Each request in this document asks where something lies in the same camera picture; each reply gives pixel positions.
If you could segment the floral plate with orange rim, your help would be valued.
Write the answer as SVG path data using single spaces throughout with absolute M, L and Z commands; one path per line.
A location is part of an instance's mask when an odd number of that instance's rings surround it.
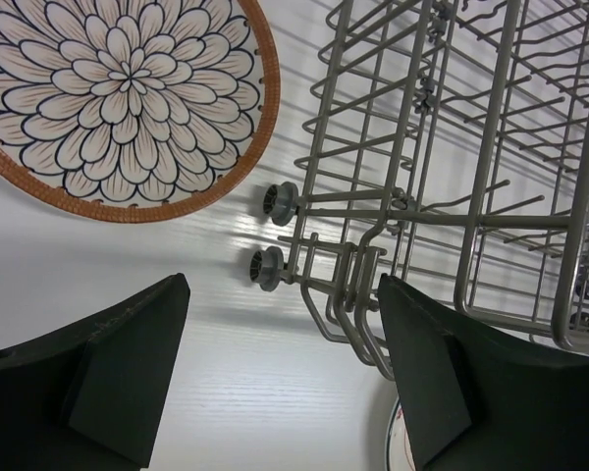
M 256 1 L 0 1 L 0 176 L 79 216 L 218 201 L 264 153 L 280 91 Z

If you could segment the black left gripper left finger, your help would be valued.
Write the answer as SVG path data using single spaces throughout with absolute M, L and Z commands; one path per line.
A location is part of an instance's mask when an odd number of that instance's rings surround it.
M 175 274 L 0 349 L 0 470 L 148 468 L 189 300 Z

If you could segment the white plate with sunburst pattern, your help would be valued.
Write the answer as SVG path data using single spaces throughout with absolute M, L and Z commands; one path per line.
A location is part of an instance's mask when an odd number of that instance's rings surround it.
M 411 445 L 400 400 L 397 399 L 389 421 L 385 443 L 386 471 L 415 471 Z

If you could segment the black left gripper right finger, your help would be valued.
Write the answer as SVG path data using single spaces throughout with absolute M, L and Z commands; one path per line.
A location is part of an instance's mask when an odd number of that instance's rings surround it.
M 385 275 L 383 330 L 419 470 L 589 470 L 589 357 L 521 340 Z

